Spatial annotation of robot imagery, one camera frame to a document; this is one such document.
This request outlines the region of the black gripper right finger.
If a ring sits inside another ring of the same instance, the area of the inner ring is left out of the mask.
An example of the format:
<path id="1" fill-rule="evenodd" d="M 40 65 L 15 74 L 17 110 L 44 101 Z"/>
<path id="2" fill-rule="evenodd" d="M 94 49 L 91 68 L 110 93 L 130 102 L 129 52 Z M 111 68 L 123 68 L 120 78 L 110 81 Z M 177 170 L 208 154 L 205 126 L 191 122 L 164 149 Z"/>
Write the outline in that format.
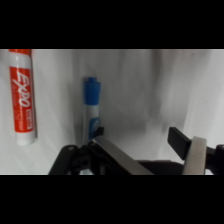
<path id="1" fill-rule="evenodd" d="M 167 142 L 184 161 L 183 175 L 203 175 L 205 173 L 206 139 L 200 137 L 189 139 L 176 127 L 170 127 Z"/>

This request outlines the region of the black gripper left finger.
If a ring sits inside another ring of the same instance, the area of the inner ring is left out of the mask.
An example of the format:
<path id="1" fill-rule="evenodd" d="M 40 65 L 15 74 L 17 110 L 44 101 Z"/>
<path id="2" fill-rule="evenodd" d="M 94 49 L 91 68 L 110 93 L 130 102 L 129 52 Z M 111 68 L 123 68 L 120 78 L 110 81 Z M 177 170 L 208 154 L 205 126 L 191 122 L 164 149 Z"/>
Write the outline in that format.
<path id="1" fill-rule="evenodd" d="M 94 158 L 93 168 L 100 175 L 152 175 L 152 172 L 132 159 L 104 136 L 99 127 L 88 148 Z"/>

